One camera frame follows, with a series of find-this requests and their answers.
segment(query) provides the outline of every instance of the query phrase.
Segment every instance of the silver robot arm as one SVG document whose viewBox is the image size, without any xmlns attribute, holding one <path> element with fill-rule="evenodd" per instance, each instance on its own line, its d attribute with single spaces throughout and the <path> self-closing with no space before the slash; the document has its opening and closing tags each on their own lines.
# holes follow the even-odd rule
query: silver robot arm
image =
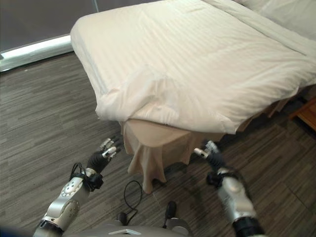
<svg viewBox="0 0 316 237">
<path fill-rule="evenodd" d="M 90 192 L 102 184 L 100 172 L 120 151 L 112 139 L 107 139 L 88 161 L 87 168 L 80 163 L 73 167 L 69 182 L 63 187 L 59 197 L 51 203 L 40 221 L 34 237 L 60 237 L 76 218 L 80 207 L 87 202 Z"/>
<path fill-rule="evenodd" d="M 225 214 L 232 224 L 237 237 L 266 237 L 247 192 L 242 176 L 235 169 L 227 167 L 221 152 L 212 141 L 204 150 L 194 149 L 194 153 L 208 161 L 213 172 L 206 180 L 217 188 Z"/>
</svg>

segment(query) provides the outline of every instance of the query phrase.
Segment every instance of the black cable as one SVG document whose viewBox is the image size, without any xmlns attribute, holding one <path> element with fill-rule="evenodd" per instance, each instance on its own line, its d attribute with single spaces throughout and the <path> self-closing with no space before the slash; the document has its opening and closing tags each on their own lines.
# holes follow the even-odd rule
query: black cable
<svg viewBox="0 0 316 237">
<path fill-rule="evenodd" d="M 139 200 L 138 200 L 138 202 L 137 202 L 137 204 L 136 204 L 135 206 L 131 206 L 131 205 L 127 202 L 127 200 L 126 200 L 126 189 L 127 189 L 128 185 L 130 185 L 130 184 L 133 183 L 133 182 L 135 182 L 135 183 L 138 184 L 139 190 L 140 190 Z M 133 219 L 133 217 L 138 213 L 138 209 L 136 209 L 136 208 L 137 208 L 138 205 L 141 203 L 142 198 L 143 198 L 142 185 L 141 185 L 138 181 L 136 181 L 136 180 L 132 180 L 132 181 L 128 182 L 127 185 L 126 185 L 125 188 L 124 188 L 124 201 L 125 201 L 125 204 L 130 208 L 130 211 L 127 213 L 127 215 L 128 215 L 129 213 L 131 213 L 132 211 L 135 211 L 135 213 L 128 219 L 128 221 L 127 221 L 127 223 L 126 223 L 127 225 L 128 225 L 128 223 Z"/>
</svg>

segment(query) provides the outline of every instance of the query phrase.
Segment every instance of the striped bedding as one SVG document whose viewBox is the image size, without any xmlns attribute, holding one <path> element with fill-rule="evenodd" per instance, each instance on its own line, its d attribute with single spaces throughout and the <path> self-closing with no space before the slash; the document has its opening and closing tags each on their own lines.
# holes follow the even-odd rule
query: striped bedding
<svg viewBox="0 0 316 237">
<path fill-rule="evenodd" d="M 316 42 L 228 0 L 162 0 L 80 18 L 72 45 L 101 119 L 235 133 L 316 83 Z"/>
</svg>

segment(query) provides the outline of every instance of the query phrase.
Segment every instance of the pillow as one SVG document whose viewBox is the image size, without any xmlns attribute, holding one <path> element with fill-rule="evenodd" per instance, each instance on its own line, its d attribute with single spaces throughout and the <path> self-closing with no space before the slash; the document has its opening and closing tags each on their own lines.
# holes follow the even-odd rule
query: pillow
<svg viewBox="0 0 316 237">
<path fill-rule="evenodd" d="M 316 41 L 316 0 L 234 0 L 277 24 Z"/>
<path fill-rule="evenodd" d="M 239 4 L 250 8 L 253 11 L 259 12 L 269 0 L 234 0 Z"/>
</svg>

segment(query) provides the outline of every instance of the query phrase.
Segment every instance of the wooden floor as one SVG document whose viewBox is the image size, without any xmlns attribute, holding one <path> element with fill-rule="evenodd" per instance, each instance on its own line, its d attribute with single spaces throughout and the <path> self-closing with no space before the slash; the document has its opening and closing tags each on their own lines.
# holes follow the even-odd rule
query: wooden floor
<svg viewBox="0 0 316 237">
<path fill-rule="evenodd" d="M 86 164 L 101 141 L 119 134 L 117 122 L 100 121 L 95 96 L 74 54 L 0 76 L 0 223 L 32 231 L 67 182 L 72 164 Z M 316 236 L 316 140 L 284 114 L 257 121 L 220 143 L 229 165 L 248 182 L 259 220 L 271 237 Z M 131 156 L 121 152 L 104 171 L 101 190 L 68 233 L 93 228 L 127 211 L 123 189 Z M 234 236 L 221 204 L 205 183 L 208 165 L 168 168 L 166 185 L 144 195 L 134 225 L 161 226 L 170 200 L 178 203 L 196 237 Z M 137 188 L 128 198 L 137 199 Z"/>
</svg>

